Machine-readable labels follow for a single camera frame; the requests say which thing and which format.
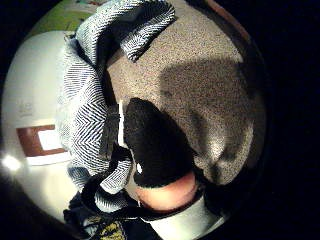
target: beige carpet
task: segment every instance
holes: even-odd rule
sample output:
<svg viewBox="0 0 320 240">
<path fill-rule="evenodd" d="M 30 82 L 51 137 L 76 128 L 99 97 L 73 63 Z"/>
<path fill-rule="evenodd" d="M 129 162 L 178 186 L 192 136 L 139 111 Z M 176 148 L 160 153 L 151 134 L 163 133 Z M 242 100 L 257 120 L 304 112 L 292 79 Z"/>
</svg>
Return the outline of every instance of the beige carpet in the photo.
<svg viewBox="0 0 320 240">
<path fill-rule="evenodd" d="M 198 153 L 195 163 L 216 184 L 253 167 L 262 149 L 265 110 L 250 89 L 231 39 L 200 11 L 169 0 L 177 20 L 136 62 L 118 51 L 108 62 L 117 101 L 140 97 L 166 111 Z"/>
</svg>

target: skin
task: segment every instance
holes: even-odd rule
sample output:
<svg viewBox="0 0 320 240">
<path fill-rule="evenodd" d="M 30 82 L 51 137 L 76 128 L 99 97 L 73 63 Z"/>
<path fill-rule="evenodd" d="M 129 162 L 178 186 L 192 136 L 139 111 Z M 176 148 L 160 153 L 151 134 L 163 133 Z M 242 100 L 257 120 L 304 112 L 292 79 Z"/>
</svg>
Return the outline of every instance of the skin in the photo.
<svg viewBox="0 0 320 240">
<path fill-rule="evenodd" d="M 137 196 L 144 207 L 162 213 L 170 213 L 187 205 L 193 200 L 196 191 L 193 172 L 164 187 L 136 188 Z"/>
</svg>

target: striped cloth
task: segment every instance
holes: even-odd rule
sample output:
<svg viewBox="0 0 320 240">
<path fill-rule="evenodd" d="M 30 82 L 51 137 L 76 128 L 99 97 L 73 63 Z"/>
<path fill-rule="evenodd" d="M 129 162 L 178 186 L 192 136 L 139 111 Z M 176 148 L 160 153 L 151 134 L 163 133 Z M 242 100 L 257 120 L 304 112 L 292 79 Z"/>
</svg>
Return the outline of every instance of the striped cloth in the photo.
<svg viewBox="0 0 320 240">
<path fill-rule="evenodd" d="M 98 158 L 108 107 L 103 95 L 103 73 L 109 49 L 118 43 L 136 61 L 157 34 L 174 21 L 174 8 L 162 0 L 111 0 L 84 21 L 62 51 L 61 91 L 56 129 L 72 160 L 68 174 L 81 192 L 88 179 L 109 168 Z M 121 193 L 131 161 L 121 161 L 101 183 L 97 206 L 112 212 L 127 206 Z"/>
</svg>

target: light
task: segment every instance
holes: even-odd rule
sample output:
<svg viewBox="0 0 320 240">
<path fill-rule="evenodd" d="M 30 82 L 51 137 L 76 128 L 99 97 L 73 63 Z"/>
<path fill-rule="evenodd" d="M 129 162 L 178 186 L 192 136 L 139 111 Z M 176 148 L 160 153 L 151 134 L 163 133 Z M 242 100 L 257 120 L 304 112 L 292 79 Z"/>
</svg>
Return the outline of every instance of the light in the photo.
<svg viewBox="0 0 320 240">
<path fill-rule="evenodd" d="M 2 159 L 2 164 L 12 172 L 17 171 L 21 167 L 21 163 L 10 155 L 6 155 Z"/>
</svg>

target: black sock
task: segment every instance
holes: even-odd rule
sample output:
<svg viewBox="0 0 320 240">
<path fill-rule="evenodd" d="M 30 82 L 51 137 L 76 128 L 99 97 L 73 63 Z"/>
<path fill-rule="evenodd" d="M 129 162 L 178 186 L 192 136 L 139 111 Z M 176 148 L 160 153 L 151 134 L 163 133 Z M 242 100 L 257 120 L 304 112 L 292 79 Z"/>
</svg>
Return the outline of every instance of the black sock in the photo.
<svg viewBox="0 0 320 240">
<path fill-rule="evenodd" d="M 193 156 L 185 135 L 149 101 L 130 100 L 124 138 L 137 164 L 134 180 L 141 187 L 165 186 L 192 170 Z"/>
</svg>

